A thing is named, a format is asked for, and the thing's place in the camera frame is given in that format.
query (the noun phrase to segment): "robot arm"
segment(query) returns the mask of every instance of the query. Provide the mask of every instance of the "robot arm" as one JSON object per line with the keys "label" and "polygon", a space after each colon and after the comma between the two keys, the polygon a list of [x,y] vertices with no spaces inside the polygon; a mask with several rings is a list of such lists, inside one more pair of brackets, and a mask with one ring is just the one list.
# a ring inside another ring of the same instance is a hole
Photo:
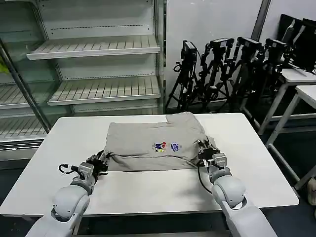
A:
{"label": "robot arm", "polygon": [[210,148],[202,150],[199,158],[201,160],[198,168],[201,166],[207,168],[210,182],[213,184],[211,191],[208,191],[221,206],[232,235],[234,237],[277,237],[261,210],[246,197],[246,188],[242,181],[233,177],[230,169],[226,167],[225,154]]}
{"label": "robot arm", "polygon": [[[88,208],[98,176],[108,170],[108,161],[109,155],[104,155],[102,151],[88,158],[79,167],[60,165],[61,172],[76,172],[78,176],[73,178],[69,186],[57,192],[52,210],[35,222],[26,237],[71,237]],[[66,172],[62,167],[69,167],[70,171]]]}

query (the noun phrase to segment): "black tripod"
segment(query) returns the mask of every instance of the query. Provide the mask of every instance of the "black tripod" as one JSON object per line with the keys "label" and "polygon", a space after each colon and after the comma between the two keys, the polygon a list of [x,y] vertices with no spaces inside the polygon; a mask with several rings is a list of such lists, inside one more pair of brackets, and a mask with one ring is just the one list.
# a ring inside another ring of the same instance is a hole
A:
{"label": "black tripod", "polygon": [[232,113],[235,110],[235,103],[239,97],[243,98],[246,91],[250,91],[251,85],[253,83],[253,73],[254,65],[257,64],[257,61],[254,60],[255,54],[257,51],[262,51],[262,45],[259,42],[256,42],[252,39],[239,37],[237,39],[236,48],[234,51],[233,61],[237,59],[240,47],[242,46],[242,54],[240,60],[236,63],[235,68],[232,69],[232,74],[240,67],[237,79],[235,82],[232,82],[233,90],[230,96],[230,100],[227,100],[218,110],[219,112],[227,103],[230,103],[229,112]]}
{"label": "black tripod", "polygon": [[254,89],[249,94],[251,99],[250,108],[254,108],[265,93],[274,98],[283,66],[288,65],[290,60],[288,56],[291,51],[290,47],[278,40],[267,39],[264,52],[266,51],[268,51],[269,56],[259,69],[260,75],[258,76],[260,79],[256,81]]}
{"label": "black tripod", "polygon": [[[183,41],[181,59],[181,64],[180,62],[177,62],[177,65],[173,69],[175,72],[179,73],[179,76],[172,89],[172,92],[169,94],[166,108],[168,108],[169,103],[173,98],[178,102],[177,109],[180,111],[185,111],[190,105],[194,81],[196,83],[198,82],[195,73],[197,64],[197,49],[191,42],[188,42],[186,40]],[[181,89],[179,98],[176,98],[174,96],[174,92],[176,91],[178,85],[181,86]]]}
{"label": "black tripod", "polygon": [[[229,59],[231,49],[234,44],[234,39],[217,39],[211,41],[209,44],[205,46],[205,52],[201,56],[201,66],[202,71],[199,73],[199,76],[201,77],[200,83],[199,83],[199,95],[203,95],[200,97],[199,100],[202,101],[202,111],[209,112],[209,109],[207,107],[208,103],[211,101],[214,101],[217,99],[219,92],[225,95],[229,99],[229,90],[227,82],[229,81],[229,78],[232,77],[232,68],[234,67],[234,62],[232,59]],[[214,54],[214,59],[210,62],[209,66],[207,66],[206,58],[209,55],[210,50],[212,49]],[[217,73],[219,72],[219,69],[221,69],[222,75],[220,77],[221,82],[215,85],[215,80]],[[209,83],[205,84],[206,77],[208,74],[210,74],[210,71],[212,70]]]}

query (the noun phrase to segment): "folded shirt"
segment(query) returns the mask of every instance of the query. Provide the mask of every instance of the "folded shirt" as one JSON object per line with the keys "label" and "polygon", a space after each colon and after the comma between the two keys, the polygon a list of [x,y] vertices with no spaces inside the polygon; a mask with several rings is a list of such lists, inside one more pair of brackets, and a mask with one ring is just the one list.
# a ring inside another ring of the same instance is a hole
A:
{"label": "folded shirt", "polygon": [[207,137],[191,113],[166,116],[167,122],[111,123],[106,154],[112,153],[109,171],[154,171],[196,168],[198,141]]}

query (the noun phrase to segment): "white desk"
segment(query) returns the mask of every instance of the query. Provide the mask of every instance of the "white desk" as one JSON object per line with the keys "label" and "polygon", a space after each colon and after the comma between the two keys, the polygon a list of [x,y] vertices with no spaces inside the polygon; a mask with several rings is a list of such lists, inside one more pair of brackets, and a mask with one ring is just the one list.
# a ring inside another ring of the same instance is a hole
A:
{"label": "white desk", "polygon": [[[247,188],[258,207],[297,205],[292,188],[242,114],[196,115],[206,134],[228,157],[232,174]],[[79,165],[105,146],[111,122],[149,123],[165,116],[61,118],[37,150],[0,207],[4,216],[40,216],[52,208],[52,198],[74,175],[62,175],[58,165]],[[193,213],[220,210],[200,185],[196,170],[109,172],[95,186],[85,215]]]}
{"label": "white desk", "polygon": [[316,76],[302,69],[283,69],[282,75],[288,83],[315,82]]}
{"label": "white desk", "polygon": [[[302,69],[296,69],[296,68],[283,69],[282,76],[279,79],[283,82],[283,85],[279,88],[278,93],[276,94],[276,98],[274,99],[262,124],[259,124],[259,122],[254,119],[254,123],[258,129],[259,135],[262,135],[264,133],[270,121],[272,121],[273,119],[276,119],[276,120],[281,119],[282,116],[274,116],[274,114],[289,86],[316,84],[315,75],[313,75],[312,73],[305,72]],[[245,107],[246,103],[247,103],[247,99],[243,101],[241,105],[241,110],[243,110],[249,117],[252,117],[250,111],[248,111]],[[291,118],[295,118],[295,119],[316,118],[316,114],[291,115]]]}
{"label": "white desk", "polygon": [[[296,95],[292,99],[282,119],[277,124],[275,130],[268,139],[266,147],[270,149],[280,159],[280,161],[284,164],[287,170],[291,173],[293,178],[297,181],[297,184],[294,187],[297,190],[299,190],[309,181],[309,179],[316,176],[316,165],[302,179],[300,179],[295,173],[295,171],[291,168],[291,166],[287,163],[285,158],[280,154],[280,152],[278,152],[277,148],[273,145],[274,141],[283,130],[283,127],[285,126],[288,119],[291,117],[291,114],[293,113],[294,109],[296,108],[298,102],[301,99],[308,103],[310,106],[312,106],[314,109],[316,109],[316,85],[300,85],[296,87],[296,90]],[[313,127],[313,129],[309,128],[307,131],[315,131],[315,129],[316,128]]]}

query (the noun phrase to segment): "glass display refrigerator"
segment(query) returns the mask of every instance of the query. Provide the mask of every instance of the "glass display refrigerator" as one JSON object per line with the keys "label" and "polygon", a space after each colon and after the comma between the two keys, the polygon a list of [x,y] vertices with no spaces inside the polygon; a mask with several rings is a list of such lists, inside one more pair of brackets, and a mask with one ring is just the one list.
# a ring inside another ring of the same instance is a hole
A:
{"label": "glass display refrigerator", "polygon": [[40,143],[64,116],[162,114],[164,11],[163,0],[0,0],[0,148]]}

